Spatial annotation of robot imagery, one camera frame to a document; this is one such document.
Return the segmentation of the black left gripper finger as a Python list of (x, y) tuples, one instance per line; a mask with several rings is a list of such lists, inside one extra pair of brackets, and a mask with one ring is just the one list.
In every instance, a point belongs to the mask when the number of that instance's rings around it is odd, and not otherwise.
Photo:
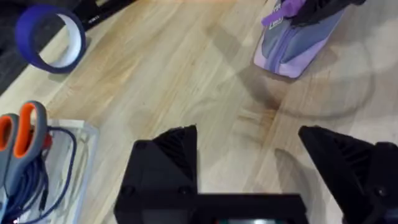
[(196, 194), (197, 127), (177, 127), (154, 139), (137, 140), (132, 148), (113, 209), (118, 223), (188, 223), (182, 208), (134, 208), (136, 195)]
[(294, 16), (291, 25), (304, 27), (319, 23), (350, 5), (360, 6), (366, 0), (306, 0)]
[(298, 135), (343, 223), (397, 224), (396, 144), (373, 144), (320, 126), (302, 126)]

